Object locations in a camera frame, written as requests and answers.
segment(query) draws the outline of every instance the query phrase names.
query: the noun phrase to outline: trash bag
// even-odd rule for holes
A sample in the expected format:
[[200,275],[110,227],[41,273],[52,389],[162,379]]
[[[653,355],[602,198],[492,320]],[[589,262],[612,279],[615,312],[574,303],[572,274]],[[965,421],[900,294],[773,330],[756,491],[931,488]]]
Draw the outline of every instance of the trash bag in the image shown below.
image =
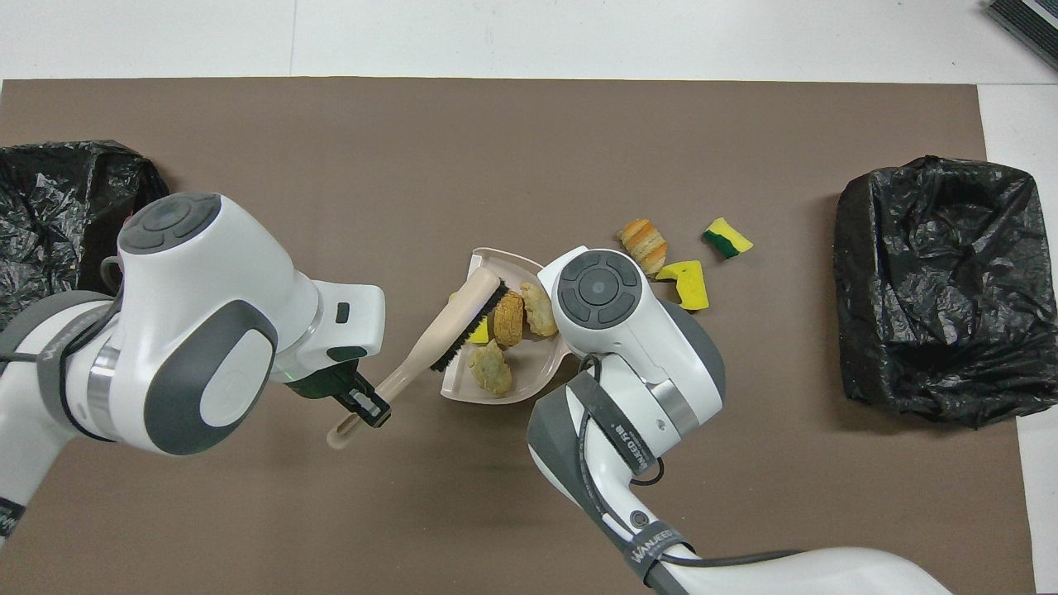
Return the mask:
[[849,398],[969,428],[1058,401],[1051,256],[1028,174],[925,157],[853,180],[834,276]]
[[99,266],[122,223],[167,194],[150,161],[113,141],[0,148],[0,329],[53,293],[110,293]]

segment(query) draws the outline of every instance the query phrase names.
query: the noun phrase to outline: brush handle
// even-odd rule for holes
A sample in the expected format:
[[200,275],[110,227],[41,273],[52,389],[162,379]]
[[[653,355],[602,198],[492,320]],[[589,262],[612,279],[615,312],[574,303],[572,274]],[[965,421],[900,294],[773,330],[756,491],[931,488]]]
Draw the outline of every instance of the brush handle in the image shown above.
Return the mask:
[[[418,376],[418,373],[411,369],[409,366],[401,364],[397,366],[397,369],[393,374],[376,386],[375,392],[393,404],[394,398],[400,395],[416,376]],[[355,435],[360,433],[360,430],[363,430],[365,427],[367,425],[363,422],[363,419],[359,415],[350,413],[327,433],[327,444],[335,450],[342,450],[349,446]]]
[[[496,273],[488,269],[476,269],[437,314],[434,322],[430,323],[404,362],[397,366],[397,369],[386,377],[375,392],[383,399],[391,401],[416,376],[443,358],[449,349],[459,348],[463,331],[476,327],[481,320],[482,308],[490,304],[494,307],[493,298],[504,291],[506,290],[503,282]],[[349,446],[365,426],[366,423],[360,422],[359,415],[346,416],[327,433],[327,444],[335,450],[341,450]]]

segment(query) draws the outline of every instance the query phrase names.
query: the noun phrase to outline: yellow sponge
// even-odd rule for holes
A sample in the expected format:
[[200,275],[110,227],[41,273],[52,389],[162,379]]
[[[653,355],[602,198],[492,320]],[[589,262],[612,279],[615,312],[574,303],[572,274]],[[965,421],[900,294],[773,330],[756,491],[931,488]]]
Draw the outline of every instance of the yellow sponge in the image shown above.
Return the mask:
[[725,258],[732,258],[753,247],[753,242],[736,232],[724,217],[710,223],[701,239],[712,244]]
[[[449,295],[449,302],[451,302],[452,299],[455,298],[455,296],[456,296],[455,293],[453,293],[452,295]],[[485,344],[487,344],[489,342],[489,319],[488,318],[482,318],[481,319],[481,324],[477,325],[477,328],[474,329],[474,332],[470,333],[470,337],[467,338],[467,342],[468,343],[474,343],[475,345],[485,345]]]
[[685,310],[704,310],[709,307],[706,295],[706,280],[701,274],[700,260],[685,260],[662,267],[655,277],[658,281],[676,280],[679,306]]

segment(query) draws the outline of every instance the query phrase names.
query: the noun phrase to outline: fried food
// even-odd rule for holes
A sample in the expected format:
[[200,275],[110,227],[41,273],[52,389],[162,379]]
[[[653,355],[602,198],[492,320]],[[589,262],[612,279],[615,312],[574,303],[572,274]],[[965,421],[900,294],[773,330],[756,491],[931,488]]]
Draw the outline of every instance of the fried food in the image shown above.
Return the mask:
[[559,331],[554,324],[554,312],[551,310],[551,300],[540,287],[531,283],[522,284],[522,299],[525,301],[526,321],[529,330],[541,337],[550,337]]
[[496,305],[492,314],[492,336],[496,343],[511,347],[522,341],[522,325],[525,322],[525,305],[522,296],[508,291]]
[[504,351],[496,345],[495,339],[489,341],[488,345],[475,349],[470,356],[468,365],[481,389],[493,395],[503,395],[511,390],[513,383],[511,366],[504,361]]

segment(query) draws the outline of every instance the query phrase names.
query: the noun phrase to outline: gray button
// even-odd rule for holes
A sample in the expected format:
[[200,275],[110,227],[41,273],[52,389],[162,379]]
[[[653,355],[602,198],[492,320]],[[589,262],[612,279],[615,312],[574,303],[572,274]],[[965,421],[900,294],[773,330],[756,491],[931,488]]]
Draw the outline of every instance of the gray button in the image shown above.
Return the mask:
[[612,269],[617,271],[617,274],[621,275],[621,283],[625,287],[635,287],[639,285],[639,271],[637,271],[636,266],[624,256],[621,256],[620,254],[612,254],[606,258],[606,264],[609,265]]
[[149,250],[165,244],[165,235],[160,232],[148,232],[143,228],[132,228],[126,229],[122,233],[122,241],[124,241],[125,246],[140,250]]
[[195,237],[198,232],[204,230],[217,217],[220,212],[220,201],[197,200],[191,210],[191,214],[180,221],[179,226],[172,228],[172,235],[184,238]]
[[588,318],[591,317],[591,310],[588,310],[587,306],[577,300],[577,291],[572,287],[563,289],[562,293],[559,294],[559,300],[562,301],[562,309],[572,318],[587,322]]
[[151,209],[144,216],[141,226],[148,232],[164,231],[183,221],[190,212],[191,208],[186,202],[166,201]]
[[566,281],[576,281],[577,277],[581,276],[584,269],[588,267],[594,267],[599,264],[599,253],[594,251],[588,251],[581,253],[572,260],[570,260],[562,269],[562,278]]
[[617,275],[609,269],[591,269],[581,277],[577,289],[585,302],[592,306],[602,306],[614,301],[620,287]]
[[632,305],[636,299],[631,293],[622,293],[617,302],[607,308],[599,310],[599,323],[609,324],[632,311]]

